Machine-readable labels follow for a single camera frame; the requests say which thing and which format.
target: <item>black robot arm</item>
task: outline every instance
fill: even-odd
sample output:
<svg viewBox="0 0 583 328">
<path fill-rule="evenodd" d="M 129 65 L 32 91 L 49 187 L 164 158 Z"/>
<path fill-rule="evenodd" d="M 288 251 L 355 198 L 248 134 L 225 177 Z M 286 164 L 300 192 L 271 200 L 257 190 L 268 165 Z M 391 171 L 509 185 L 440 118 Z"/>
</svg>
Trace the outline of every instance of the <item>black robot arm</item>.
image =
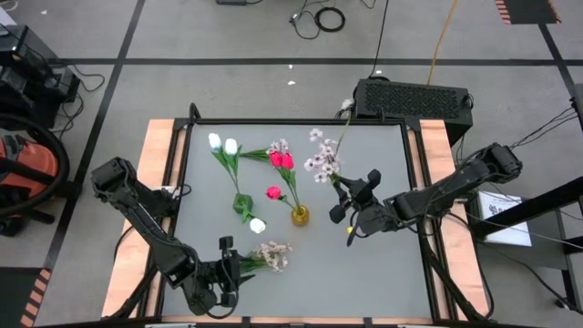
<svg viewBox="0 0 583 328">
<path fill-rule="evenodd" d="M 234 310 L 239 285 L 252 276 L 240 277 L 244 258 L 231 249 L 231 236 L 220 238 L 220 260 L 200 261 L 192 247 L 168 236 L 159 225 L 162 218 L 176 212 L 178 203 L 166 190 L 152 191 L 140 183 L 127 160 L 110 160 L 92 172 L 91 181 L 96 197 L 121 211 L 148 243 L 156 267 L 172 289 L 183 290 L 194 314 L 212 316 L 209 310 L 215 305 Z M 212 290 L 214 283 L 222 290 L 220 302 Z"/>
<path fill-rule="evenodd" d="M 346 216 L 346 210 L 354 208 L 354 214 L 358 214 L 358 217 L 347 241 L 350 246 L 355 236 L 364 238 L 377 231 L 399 231 L 422 222 L 426 217 L 441 217 L 461 195 L 485 182 L 506 183 L 518 177 L 521 170 L 522 162 L 510 148 L 494 143 L 469 156 L 455 173 L 432 186 L 395 195 L 383 200 L 381 204 L 373 195 L 373 189 L 381 182 L 381 173 L 374 169 L 368 174 L 368 181 L 339 179 L 334 188 L 338 192 L 340 204 L 330 210 L 330 218 L 334 223 L 339 223 Z M 348 188 L 348 192 L 342 189 L 341 184 Z M 474 321 L 485 320 L 447 274 L 426 236 L 422 236 L 421 241 L 421 251 L 427 254 L 429 263 L 466 318 Z"/>
</svg>

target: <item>black ventilated device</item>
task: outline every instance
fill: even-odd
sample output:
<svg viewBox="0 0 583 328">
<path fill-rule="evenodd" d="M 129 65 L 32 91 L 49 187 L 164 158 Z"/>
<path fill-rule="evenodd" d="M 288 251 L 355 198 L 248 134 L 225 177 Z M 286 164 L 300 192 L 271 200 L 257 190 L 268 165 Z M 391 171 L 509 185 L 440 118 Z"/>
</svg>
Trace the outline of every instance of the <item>black ventilated device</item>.
<svg viewBox="0 0 583 328">
<path fill-rule="evenodd" d="M 442 119 L 450 145 L 473 124 L 465 88 L 361 79 L 354 100 L 357 118 L 404 118 L 416 130 L 420 119 Z"/>
</svg>

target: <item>gray carpet floor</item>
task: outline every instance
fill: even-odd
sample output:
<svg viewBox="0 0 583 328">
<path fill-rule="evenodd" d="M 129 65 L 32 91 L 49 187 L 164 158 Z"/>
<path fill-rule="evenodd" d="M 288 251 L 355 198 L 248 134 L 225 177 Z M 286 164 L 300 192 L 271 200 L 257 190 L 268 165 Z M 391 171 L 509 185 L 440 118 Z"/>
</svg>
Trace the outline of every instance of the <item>gray carpet floor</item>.
<svg viewBox="0 0 583 328">
<path fill-rule="evenodd" d="M 346 15 L 344 30 L 321 33 L 313 41 L 296 36 L 288 23 L 302 3 L 265 0 L 258 5 L 229 7 L 211 0 L 146 0 L 127 58 L 374 57 L 384 1 L 368 10 L 359 1 L 336 0 Z M 9 13 L 17 23 L 29 25 L 60 57 L 111 59 L 100 61 L 102 65 L 79 65 L 84 73 L 103 74 L 107 81 L 94 93 L 81 93 L 85 111 L 64 136 L 71 177 L 79 167 L 100 107 L 107 115 L 89 171 L 115 156 L 137 165 L 148 121 L 185 117 L 190 102 L 207 118 L 331 118 L 351 96 L 358 79 L 371 71 L 368 65 L 325 62 L 291 67 L 200 62 L 121 66 L 116 58 L 136 4 L 141 1 L 22 0 Z M 563 23 L 548 29 L 560 54 L 565 59 L 583 59 L 583 21 L 579 19 L 583 4 L 578 0 L 553 0 L 553 4 Z M 449 0 L 392 0 L 380 57 L 430 59 L 450 5 Z M 330 25 L 336 23 L 334 17 L 325 19 Z M 305 35 L 315 31 L 309 19 L 300 21 L 298 29 Z M 505 25 L 494 0 L 459 2 L 439 57 L 553 59 L 538 26 Z M 380 65 L 376 70 L 394 81 L 425 83 L 429 66 L 422 64 Z M 115 65 L 121 71 L 109 81 Z M 583 67 L 568 67 L 568 71 L 576 83 L 583 83 Z M 89 87 L 99 82 L 91 77 L 84 80 Z M 552 65 L 438 66 L 433 83 L 467 87 L 474 95 L 474 126 L 465 138 L 466 154 L 494 141 L 510 144 L 570 106 L 565 83 Z M 105 108 L 104 95 L 111 97 Z M 582 140 L 580 126 L 573 120 L 536 143 L 517 148 L 525 168 L 503 191 L 534 197 L 583 175 Z M 46 210 L 59 217 L 63 206 L 55 201 Z M 581 216 L 576 207 L 566 211 Z M 583 222 L 564 221 L 569 237 L 583 233 Z M 36 325 L 99 319 L 122 224 L 120 213 L 93 198 L 86 178 Z M 0 266 L 43 266 L 55 231 L 56 224 L 33 223 L 18 238 L 0 239 Z M 548 327 L 583 326 L 583 317 L 555 307 L 553 296 L 524 268 L 489 250 L 480 249 L 479 256 L 496 301 L 495 319 Z M 573 256 L 573 261 L 575 269 L 583 272 L 583 255 Z M 563 292 L 560 272 L 537 271 Z M 583 274 L 578 276 L 582 277 L 578 283 L 583 283 Z"/>
</svg>

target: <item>pink rose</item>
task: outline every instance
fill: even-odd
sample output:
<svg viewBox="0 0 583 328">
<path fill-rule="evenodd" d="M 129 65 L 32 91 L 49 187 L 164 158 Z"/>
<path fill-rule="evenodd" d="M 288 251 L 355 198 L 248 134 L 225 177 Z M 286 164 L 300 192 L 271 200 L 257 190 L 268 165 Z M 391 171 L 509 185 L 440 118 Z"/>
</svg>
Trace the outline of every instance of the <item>pink rose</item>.
<svg viewBox="0 0 583 328">
<path fill-rule="evenodd" d="M 277 186 L 267 188 L 267 198 L 270 200 L 277 200 L 281 196 L 281 189 Z"/>
<path fill-rule="evenodd" d="M 292 154 L 286 153 L 283 154 L 283 159 L 281 160 L 281 164 L 285 169 L 293 169 L 293 157 Z"/>
<path fill-rule="evenodd" d="M 273 151 L 270 154 L 270 160 L 271 160 L 271 164 L 273 165 L 273 167 L 279 168 L 279 167 L 281 167 L 281 162 L 283 161 L 283 157 L 281 156 L 279 151 Z"/>
</svg>

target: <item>wooden table edge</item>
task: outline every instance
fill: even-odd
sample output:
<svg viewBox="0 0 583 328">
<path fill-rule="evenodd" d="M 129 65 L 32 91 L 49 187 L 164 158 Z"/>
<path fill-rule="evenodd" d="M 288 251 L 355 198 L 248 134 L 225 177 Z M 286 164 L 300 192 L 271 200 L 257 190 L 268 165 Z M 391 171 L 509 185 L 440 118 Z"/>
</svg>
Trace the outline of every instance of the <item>wooden table edge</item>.
<svg viewBox="0 0 583 328">
<path fill-rule="evenodd" d="M 148 123 L 148 131 L 144 139 L 144 145 L 138 164 L 138 179 L 149 187 L 158 187 L 162 183 L 162 176 L 166 167 L 166 159 L 169 154 L 169 144 L 172 135 L 174 119 L 152 119 Z M 422 138 L 424 142 L 424 150 L 427 158 L 429 168 L 429 175 L 431 181 L 438 181 L 455 170 L 449 141 L 445 132 L 445 124 L 441 120 L 422 120 Z M 419 162 L 418 149 L 414 143 L 414 134 L 409 133 L 409 141 L 414 160 L 414 170 L 417 179 L 417 185 L 423 186 L 423 179 L 421 179 L 421 166 Z M 172 174 L 172 182 L 170 185 L 176 185 L 176 177 L 178 176 L 178 161 L 181 153 L 181 145 L 184 142 L 184 136 L 180 138 L 179 151 L 175 158 L 174 172 Z M 463 206 L 455 205 L 452 212 L 465 219 L 465 211 Z M 129 222 L 126 220 L 124 229 L 129 227 Z M 488 305 L 486 301 L 486 294 L 482 284 L 482 278 L 477 266 L 477 258 L 472 245 L 471 235 L 469 231 L 460 224 L 456 224 L 452 220 L 445 219 L 442 225 L 442 234 L 445 247 L 445 255 L 452 279 L 458 284 L 460 290 L 465 297 L 471 302 L 475 308 L 482 314 L 487 313 Z M 471 247 L 461 247 L 461 244 L 469 245 Z M 145 272 L 146 260 L 148 256 L 148 245 L 141 239 L 137 233 L 130 233 L 124 242 L 121 243 L 118 250 L 118 257 L 114 263 L 109 287 L 107 289 L 107 296 L 104 302 L 102 316 L 107 316 L 116 311 L 121 304 L 131 294 L 139 280 L 143 277 Z M 434 275 L 435 291 L 438 298 L 438 305 L 442 318 L 446 317 L 445 294 L 443 285 L 439 279 Z M 149 302 L 147 308 L 147 315 L 153 315 L 154 304 L 158 295 L 158 288 L 160 288 L 160 279 L 157 277 L 152 283 L 152 288 L 149 293 Z M 171 316 L 165 319 L 188 318 L 189 322 L 208 322 L 212 319 L 200 316 Z M 257 323 L 270 323 L 264 320 L 291 320 L 291 322 L 302 323 L 302 320 L 313 319 L 314 322 L 309 323 L 352 323 L 357 321 L 362 322 L 362 318 L 251 318 L 251 321 Z M 228 323 L 230 320 L 239 320 L 240 317 L 232 317 L 223 320 L 223 323 Z M 418 320 L 428 320 L 424 318 L 375 318 L 374 323 L 426 323 L 417 322 Z"/>
</svg>

